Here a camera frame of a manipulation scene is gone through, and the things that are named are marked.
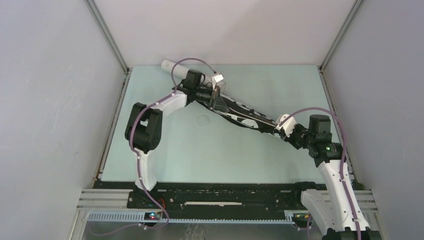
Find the white shuttlecock tube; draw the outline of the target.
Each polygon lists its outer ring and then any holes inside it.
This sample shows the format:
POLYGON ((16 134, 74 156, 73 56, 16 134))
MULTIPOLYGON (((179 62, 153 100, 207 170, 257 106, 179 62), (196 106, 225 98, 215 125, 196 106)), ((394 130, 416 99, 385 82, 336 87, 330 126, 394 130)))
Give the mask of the white shuttlecock tube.
MULTIPOLYGON (((162 61, 161 69, 168 73, 171 73, 171 71, 173 70, 173 75, 181 79, 185 79, 189 70, 191 70, 191 68, 188 68, 181 64, 177 64, 176 62, 173 62, 168 59, 164 59, 162 61)), ((212 87, 211 77, 215 75, 216 73, 219 73, 219 72, 215 72, 212 75, 207 75, 206 73, 204 73, 204 76, 201 77, 200 83, 202 85, 208 85, 209 87, 212 87)))

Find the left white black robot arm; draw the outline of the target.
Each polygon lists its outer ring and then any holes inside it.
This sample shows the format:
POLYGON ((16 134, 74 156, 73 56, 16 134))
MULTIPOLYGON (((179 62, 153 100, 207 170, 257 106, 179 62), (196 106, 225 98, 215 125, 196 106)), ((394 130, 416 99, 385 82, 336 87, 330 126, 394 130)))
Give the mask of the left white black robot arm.
POLYGON ((158 194, 152 191, 157 184, 157 177, 154 162, 149 156, 161 141, 163 118, 194 101, 218 113, 230 111, 218 86, 224 79, 223 75, 213 75, 211 85, 202 84, 203 78, 205 75, 202 72, 191 69, 181 83, 173 87, 171 93, 149 105, 137 102, 131 109, 124 136, 136 155, 136 186, 143 189, 138 201, 145 208, 153 208, 158 202, 158 194))

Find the black racket cover bag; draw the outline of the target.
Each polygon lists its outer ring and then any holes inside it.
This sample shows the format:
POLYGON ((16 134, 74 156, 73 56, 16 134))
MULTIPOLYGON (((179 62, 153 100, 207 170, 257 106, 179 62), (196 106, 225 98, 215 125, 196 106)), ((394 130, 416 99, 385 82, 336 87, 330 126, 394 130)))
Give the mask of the black racket cover bag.
POLYGON ((222 118, 226 119, 228 122, 235 124, 242 128, 249 128, 255 131, 259 131, 261 133, 266 134, 280 134, 278 130, 276 130, 276 121, 267 117, 266 115, 257 112, 256 110, 243 105, 242 103, 236 101, 235 99, 223 94, 220 92, 218 95, 218 99, 228 99, 229 100, 229 107, 230 112, 220 112, 220 111, 214 111, 213 109, 209 109, 205 103, 201 103, 195 100, 195 93, 197 89, 199 88, 210 88, 206 86, 198 86, 194 88, 184 87, 184 86, 177 86, 177 90, 183 92, 187 95, 187 101, 186 104, 189 105, 192 102, 197 102, 209 111, 221 116, 222 118))

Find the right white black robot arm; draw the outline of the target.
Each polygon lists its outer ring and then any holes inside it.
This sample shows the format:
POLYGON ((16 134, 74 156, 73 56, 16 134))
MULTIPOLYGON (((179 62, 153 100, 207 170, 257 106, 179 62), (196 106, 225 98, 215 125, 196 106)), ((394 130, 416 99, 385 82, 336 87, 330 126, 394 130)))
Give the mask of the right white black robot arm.
POLYGON ((372 230, 360 209, 344 160, 344 147, 333 142, 331 119, 313 114, 309 126, 297 123, 284 114, 278 125, 284 140, 297 149, 307 149, 324 179, 329 196, 326 202, 316 189, 300 189, 291 194, 291 204, 310 212, 324 240, 381 240, 378 230, 372 230))

